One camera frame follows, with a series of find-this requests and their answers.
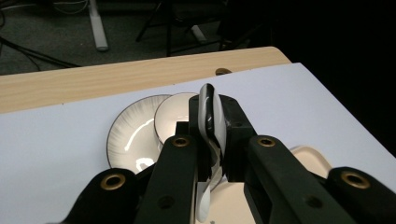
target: gray carpet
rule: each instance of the gray carpet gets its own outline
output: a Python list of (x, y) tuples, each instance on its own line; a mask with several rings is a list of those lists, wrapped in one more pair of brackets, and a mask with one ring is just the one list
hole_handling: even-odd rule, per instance
[[(98, 0), (109, 50), (96, 50), (91, 20), (84, 4), (57, 4), (44, 7), (37, 4), (18, 3), (18, 7), (6, 7), (3, 12), (6, 23), (0, 36), (22, 47), (39, 51), (61, 61), (80, 66), (121, 63), (165, 57), (165, 26), (148, 28), (140, 42), (135, 42), (144, 22), (149, 18), (153, 3), (104, 2)], [(201, 25), (207, 40), (215, 40), (219, 24)], [(192, 32), (173, 30), (173, 47), (196, 44)], [(217, 51), (218, 44), (175, 53), (172, 56)], [(62, 69), (59, 65), (33, 59), (32, 63), (22, 53), (3, 45), (0, 55), (0, 75), (12, 75)]]

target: white table surface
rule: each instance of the white table surface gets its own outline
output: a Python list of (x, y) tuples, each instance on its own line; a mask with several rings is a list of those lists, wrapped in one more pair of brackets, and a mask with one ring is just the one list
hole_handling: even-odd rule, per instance
[(396, 191), (396, 160), (301, 64), (277, 65), (145, 91), (0, 114), (0, 223), (62, 221), (89, 181), (109, 168), (108, 131), (131, 103), (199, 92), (235, 98), (258, 134), (309, 145)]

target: wooden table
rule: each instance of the wooden table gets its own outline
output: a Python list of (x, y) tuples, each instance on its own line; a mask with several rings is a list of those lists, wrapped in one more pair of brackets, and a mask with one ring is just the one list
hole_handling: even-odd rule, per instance
[(0, 113), (57, 105), (128, 91), (290, 63), (273, 47), (239, 49), (0, 77)]

